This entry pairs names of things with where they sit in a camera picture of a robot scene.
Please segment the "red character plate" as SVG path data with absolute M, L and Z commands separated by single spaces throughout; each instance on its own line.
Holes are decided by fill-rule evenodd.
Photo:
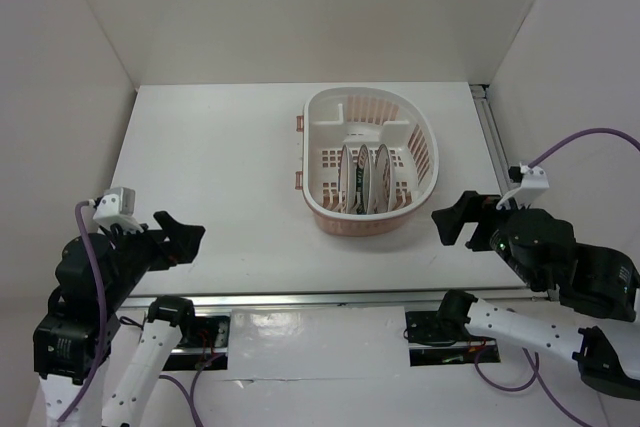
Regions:
M 376 210 L 386 213 L 392 210 L 394 195 L 394 166 L 391 153 L 385 144 L 381 144 L 376 152 Z

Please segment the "green rim plate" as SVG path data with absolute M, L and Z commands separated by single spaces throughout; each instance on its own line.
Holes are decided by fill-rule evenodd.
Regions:
M 357 215 L 369 214 L 372 207 L 372 160 L 371 151 L 363 144 L 356 159 L 356 205 Z

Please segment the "orange sunburst plate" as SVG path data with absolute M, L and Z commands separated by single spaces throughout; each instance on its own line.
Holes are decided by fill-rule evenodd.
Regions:
M 351 150 L 344 145 L 340 153 L 339 175 L 338 175 L 338 192 L 340 198 L 340 212 L 351 214 L 355 202 L 355 173 L 354 161 Z

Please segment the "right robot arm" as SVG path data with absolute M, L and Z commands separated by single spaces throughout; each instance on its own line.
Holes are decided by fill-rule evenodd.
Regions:
M 495 195 L 466 191 L 453 206 L 434 211 L 441 243 L 454 245 L 463 226 L 475 224 L 469 250 L 496 253 L 529 290 L 554 290 L 562 306 L 598 323 L 571 327 L 537 320 L 450 290 L 436 316 L 440 334 L 457 339 L 467 333 L 548 353 L 575 364 L 588 387 L 638 400 L 639 272 L 631 258 L 578 242 L 571 223 L 543 209 L 499 203 Z

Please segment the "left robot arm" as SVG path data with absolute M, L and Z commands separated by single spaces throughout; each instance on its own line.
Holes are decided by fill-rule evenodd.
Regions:
M 84 203 L 75 209 L 79 235 L 63 249 L 58 285 L 33 334 L 38 374 L 49 426 L 138 426 L 172 350 L 196 337 L 192 301 L 156 298 L 133 358 L 110 396 L 104 394 L 117 315 L 149 271 L 168 270 L 196 258 L 205 229 L 182 224 L 168 212 L 155 213 L 158 229 L 127 233 L 114 224 L 90 233 Z

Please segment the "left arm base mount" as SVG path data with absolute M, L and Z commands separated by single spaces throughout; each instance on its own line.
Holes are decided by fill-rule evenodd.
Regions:
M 165 371 L 196 371 L 207 361 L 205 370 L 228 367 L 229 315 L 197 316 L 189 333 L 177 344 L 165 362 Z

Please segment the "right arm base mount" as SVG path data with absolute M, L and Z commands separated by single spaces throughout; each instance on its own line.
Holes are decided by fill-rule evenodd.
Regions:
M 445 325 L 436 311 L 407 311 L 405 321 L 403 337 L 411 367 L 501 362 L 494 339 L 474 337 Z

